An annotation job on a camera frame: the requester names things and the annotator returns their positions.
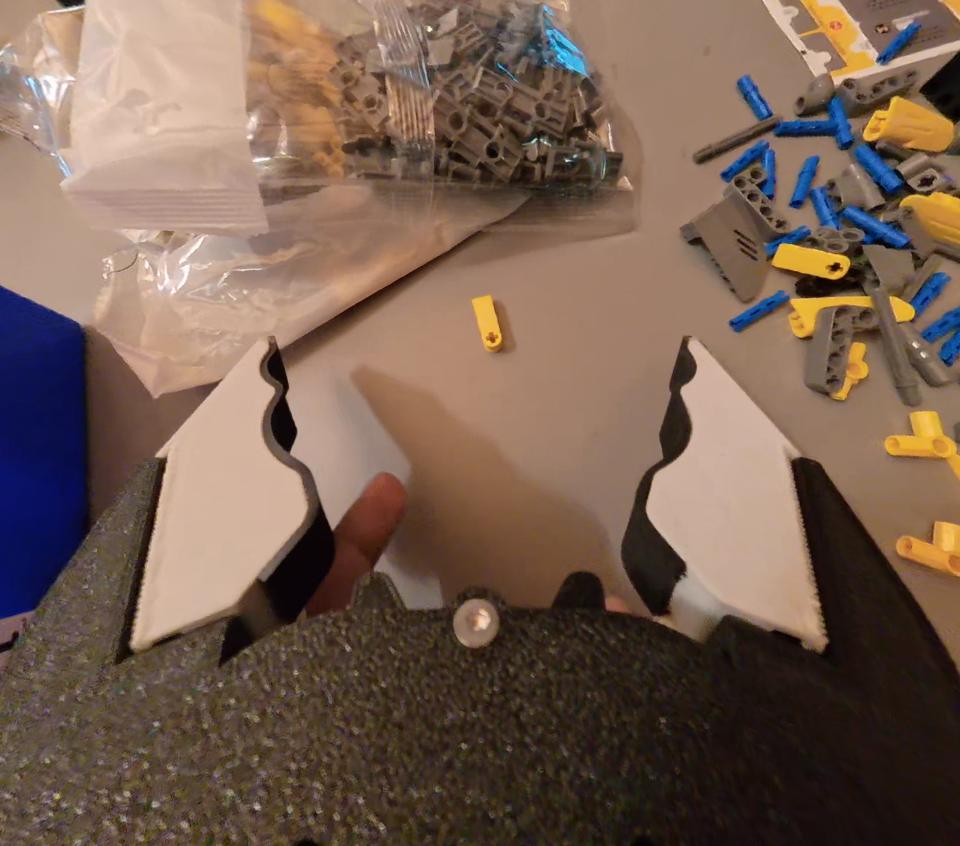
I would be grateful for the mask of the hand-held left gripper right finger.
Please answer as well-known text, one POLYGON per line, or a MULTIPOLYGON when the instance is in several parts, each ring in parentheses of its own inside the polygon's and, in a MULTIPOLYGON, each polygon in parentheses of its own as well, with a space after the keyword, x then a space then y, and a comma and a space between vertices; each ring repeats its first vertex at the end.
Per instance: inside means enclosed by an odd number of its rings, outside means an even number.
POLYGON ((798 448, 697 338, 680 343, 621 562, 648 613, 699 641, 734 617, 822 653, 798 448))

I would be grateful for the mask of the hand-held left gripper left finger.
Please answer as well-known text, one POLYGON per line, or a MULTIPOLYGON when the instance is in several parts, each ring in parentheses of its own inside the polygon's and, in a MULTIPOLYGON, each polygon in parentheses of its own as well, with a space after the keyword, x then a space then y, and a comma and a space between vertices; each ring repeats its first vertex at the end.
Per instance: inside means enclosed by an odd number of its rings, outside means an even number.
POLYGON ((245 645, 294 622, 330 570, 333 531, 292 455, 281 354, 258 339, 158 453, 134 653, 218 621, 245 645))

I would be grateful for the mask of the blue plastic bin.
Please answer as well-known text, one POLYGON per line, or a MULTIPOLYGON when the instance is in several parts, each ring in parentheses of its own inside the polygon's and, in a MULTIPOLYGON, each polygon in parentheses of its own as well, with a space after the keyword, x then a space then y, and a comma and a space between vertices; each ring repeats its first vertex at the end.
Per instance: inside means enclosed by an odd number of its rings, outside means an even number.
POLYGON ((86 335, 1 288, 1 617, 34 610, 89 525, 86 335))

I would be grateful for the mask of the yellow cross-hole connector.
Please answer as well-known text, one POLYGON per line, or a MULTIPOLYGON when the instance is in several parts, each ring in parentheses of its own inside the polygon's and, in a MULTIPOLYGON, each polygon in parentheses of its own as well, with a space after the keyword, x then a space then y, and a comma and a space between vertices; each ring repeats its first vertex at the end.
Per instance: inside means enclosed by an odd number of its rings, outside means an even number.
POLYGON ((503 347, 503 333, 498 318, 496 302, 490 295, 474 297, 473 313, 487 352, 496 353, 503 347))

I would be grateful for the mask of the clear bag of grey pieces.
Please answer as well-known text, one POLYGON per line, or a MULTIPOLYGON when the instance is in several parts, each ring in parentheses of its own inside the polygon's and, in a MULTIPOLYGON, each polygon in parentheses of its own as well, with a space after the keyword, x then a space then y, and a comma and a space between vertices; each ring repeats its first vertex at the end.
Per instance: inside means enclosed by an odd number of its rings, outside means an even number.
MULTIPOLYGON (((335 38, 348 177, 527 192, 496 225, 637 226, 608 93, 570 0, 292 0, 335 38)), ((311 185, 308 188, 327 186, 311 185)))

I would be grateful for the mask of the black perforated block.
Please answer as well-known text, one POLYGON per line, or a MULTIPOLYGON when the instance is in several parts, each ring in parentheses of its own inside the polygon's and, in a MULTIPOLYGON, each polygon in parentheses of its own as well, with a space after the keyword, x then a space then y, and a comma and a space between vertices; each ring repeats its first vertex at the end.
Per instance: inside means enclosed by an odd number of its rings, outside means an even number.
POLYGON ((959 118, 959 53, 930 77, 920 88, 920 94, 942 115, 959 118))

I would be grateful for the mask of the person's left hand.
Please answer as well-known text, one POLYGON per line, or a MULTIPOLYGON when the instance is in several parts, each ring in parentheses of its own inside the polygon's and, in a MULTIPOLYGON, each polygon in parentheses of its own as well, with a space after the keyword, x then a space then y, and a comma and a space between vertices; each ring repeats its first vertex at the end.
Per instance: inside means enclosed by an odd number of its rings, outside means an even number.
POLYGON ((306 604, 306 617, 350 605, 357 583, 375 569, 390 544, 407 504, 406 488, 394 475, 384 472, 370 481, 334 530, 334 559, 306 604))

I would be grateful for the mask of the pile of plastic building pieces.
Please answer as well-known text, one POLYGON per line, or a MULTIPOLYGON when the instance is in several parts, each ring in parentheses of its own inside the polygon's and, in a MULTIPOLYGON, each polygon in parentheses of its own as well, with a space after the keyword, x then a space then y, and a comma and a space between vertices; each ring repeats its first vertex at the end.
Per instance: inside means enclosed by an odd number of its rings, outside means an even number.
POLYGON ((944 158, 958 126, 906 98, 915 77, 825 73, 785 119, 742 76, 755 121, 692 154, 705 165, 735 153, 719 174, 722 197, 680 229, 743 304, 730 329, 785 310, 809 344, 804 385, 834 401, 869 374, 858 332, 880 337, 911 408, 923 384, 958 382, 958 308, 918 327, 952 280, 940 260, 958 263, 958 177, 944 158))

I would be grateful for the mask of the clear bag of mixed pieces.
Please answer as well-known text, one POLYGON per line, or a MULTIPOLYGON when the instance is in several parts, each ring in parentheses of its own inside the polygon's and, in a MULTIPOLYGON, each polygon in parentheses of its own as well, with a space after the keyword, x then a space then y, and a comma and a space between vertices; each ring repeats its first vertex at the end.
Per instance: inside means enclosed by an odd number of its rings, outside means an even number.
MULTIPOLYGON (((243 0, 246 132, 266 209, 285 188, 346 179, 347 88, 335 38, 292 0, 243 0)), ((44 11, 2 46, 2 131, 56 162, 64 180, 85 8, 44 11)))

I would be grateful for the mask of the blue pin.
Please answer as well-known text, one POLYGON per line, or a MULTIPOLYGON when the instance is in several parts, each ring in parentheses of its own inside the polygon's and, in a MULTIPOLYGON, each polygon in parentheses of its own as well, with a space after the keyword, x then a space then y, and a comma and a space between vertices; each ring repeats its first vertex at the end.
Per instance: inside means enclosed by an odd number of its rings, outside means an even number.
POLYGON ((876 63, 880 66, 886 66, 893 62, 921 32, 922 26, 923 24, 917 21, 907 24, 878 54, 876 63))

